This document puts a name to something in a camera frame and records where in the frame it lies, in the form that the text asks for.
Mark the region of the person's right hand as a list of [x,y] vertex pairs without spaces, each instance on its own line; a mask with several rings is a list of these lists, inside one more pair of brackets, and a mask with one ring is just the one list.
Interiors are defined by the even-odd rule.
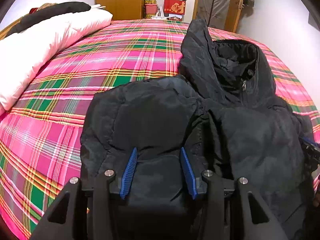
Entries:
[[317,211],[319,211],[319,209],[320,209],[320,184],[318,184],[318,186],[317,186],[317,190],[316,190],[315,196],[313,198],[312,204],[315,207],[315,209]]

